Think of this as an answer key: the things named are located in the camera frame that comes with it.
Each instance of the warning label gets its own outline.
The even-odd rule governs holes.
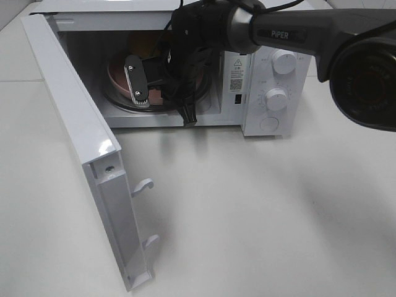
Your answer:
[[[244,92],[247,56],[236,56],[230,61],[229,92]]]
[[[234,63],[234,66],[235,67],[242,66],[241,59],[236,60],[236,62]]]

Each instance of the table surface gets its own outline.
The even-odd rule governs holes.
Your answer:
[[[114,130],[131,184],[155,181],[142,237],[161,236],[155,279],[127,293],[19,19],[0,45],[0,296],[394,296],[396,137],[327,84],[307,78],[287,138]]]

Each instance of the microwave door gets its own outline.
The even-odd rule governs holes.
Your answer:
[[[127,290],[151,279],[144,249],[158,237],[139,237],[131,199],[152,181],[131,192],[121,147],[93,102],[50,26],[41,14],[22,19],[59,119],[85,173]]]

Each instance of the microwave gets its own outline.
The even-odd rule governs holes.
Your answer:
[[[139,236],[131,199],[154,182],[129,184],[111,128],[183,126],[179,113],[161,107],[155,92],[145,105],[128,98],[123,74],[127,55],[147,52],[139,47],[155,41],[178,5],[178,0],[43,0],[22,19],[128,291],[152,278],[146,249],[159,237]],[[302,3],[293,9],[312,7]],[[290,135],[310,61],[305,54],[265,46],[253,54],[215,51],[197,82],[202,91],[196,125],[240,126],[247,137]]]

